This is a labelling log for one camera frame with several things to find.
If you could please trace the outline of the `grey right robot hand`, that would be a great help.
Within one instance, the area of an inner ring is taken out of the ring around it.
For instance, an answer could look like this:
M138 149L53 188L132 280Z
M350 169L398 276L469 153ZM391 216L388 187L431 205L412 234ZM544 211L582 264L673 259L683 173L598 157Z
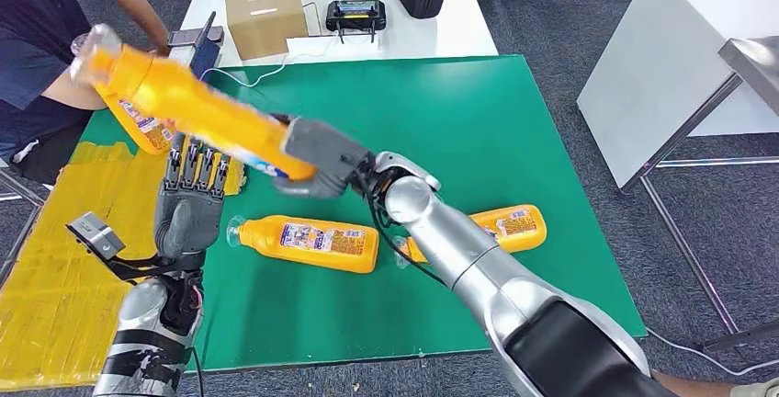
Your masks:
M316 119L292 119L281 151L315 167L313 176L273 180L278 192L292 197L338 198L359 174L374 168L375 155L369 149Z

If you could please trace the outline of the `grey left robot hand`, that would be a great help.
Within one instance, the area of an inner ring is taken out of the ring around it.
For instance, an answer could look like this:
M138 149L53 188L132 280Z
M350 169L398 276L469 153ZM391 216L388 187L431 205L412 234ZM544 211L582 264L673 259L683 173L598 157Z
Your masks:
M153 238L157 253L177 260L199 254L218 237L231 158L178 132L159 186Z

